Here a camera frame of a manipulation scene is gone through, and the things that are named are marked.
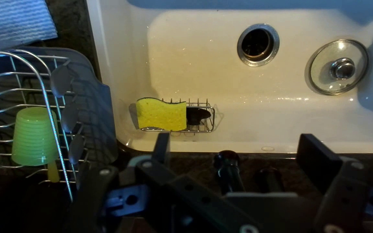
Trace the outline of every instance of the blue towel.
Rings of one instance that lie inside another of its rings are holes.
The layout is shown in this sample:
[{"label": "blue towel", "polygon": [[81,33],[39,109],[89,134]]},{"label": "blue towel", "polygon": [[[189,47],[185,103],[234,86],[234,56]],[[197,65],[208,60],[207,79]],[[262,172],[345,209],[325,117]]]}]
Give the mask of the blue towel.
[{"label": "blue towel", "polygon": [[56,37],[44,0],[0,0],[0,41],[20,45]]}]

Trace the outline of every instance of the lid knob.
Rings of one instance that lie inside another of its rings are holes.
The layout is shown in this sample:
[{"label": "lid knob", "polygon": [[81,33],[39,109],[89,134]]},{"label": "lid knob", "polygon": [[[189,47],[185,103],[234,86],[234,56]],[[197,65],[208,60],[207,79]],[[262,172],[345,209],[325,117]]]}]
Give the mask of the lid knob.
[{"label": "lid knob", "polygon": [[351,78],[355,73],[355,64],[352,59],[340,58],[330,66],[330,74],[337,80]]}]

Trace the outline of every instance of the sponge holder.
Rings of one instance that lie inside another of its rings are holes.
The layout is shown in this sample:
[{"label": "sponge holder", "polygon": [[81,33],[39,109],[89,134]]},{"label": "sponge holder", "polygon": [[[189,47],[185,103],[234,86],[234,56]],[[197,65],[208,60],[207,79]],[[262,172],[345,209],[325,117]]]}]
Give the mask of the sponge holder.
[{"label": "sponge holder", "polygon": [[[179,102],[174,102],[172,99],[170,100],[170,103],[180,103],[182,102],[181,99],[179,99]],[[188,99],[188,102],[186,102],[187,108],[201,108],[209,111],[211,113],[211,116],[209,118],[201,120],[201,123],[197,126],[195,125],[186,125],[186,129],[180,130],[180,131],[169,131],[164,130],[161,128],[156,127],[145,127],[141,128],[143,131],[158,131],[158,132],[184,132],[184,133],[209,133],[214,130],[214,121],[215,121],[215,108],[211,106],[208,103],[208,99],[206,99],[206,102],[200,102],[199,99],[197,99],[197,102],[191,102],[191,99]]]}]

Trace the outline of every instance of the white sink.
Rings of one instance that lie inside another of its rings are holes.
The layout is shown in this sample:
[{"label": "white sink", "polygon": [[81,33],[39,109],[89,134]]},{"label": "white sink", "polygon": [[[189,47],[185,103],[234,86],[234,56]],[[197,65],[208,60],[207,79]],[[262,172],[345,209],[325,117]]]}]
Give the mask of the white sink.
[{"label": "white sink", "polygon": [[[142,97],[208,99],[211,133],[173,134],[172,151],[296,152],[312,133],[335,152],[373,152],[373,1],[87,0],[103,83],[111,88],[117,139],[152,150],[156,132],[136,129],[129,106]],[[278,32],[268,64],[250,67],[237,41],[250,25]],[[327,96],[306,80],[324,44],[353,39],[370,70],[354,89]]]}]

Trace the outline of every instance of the sink drain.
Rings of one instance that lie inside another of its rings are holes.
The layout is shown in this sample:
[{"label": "sink drain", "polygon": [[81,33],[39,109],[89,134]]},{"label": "sink drain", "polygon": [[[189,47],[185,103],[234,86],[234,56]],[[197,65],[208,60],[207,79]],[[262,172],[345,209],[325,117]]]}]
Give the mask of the sink drain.
[{"label": "sink drain", "polygon": [[277,54],[280,41],[277,31],[267,24],[248,27],[238,39],[237,52],[249,66],[261,66],[271,62]]}]

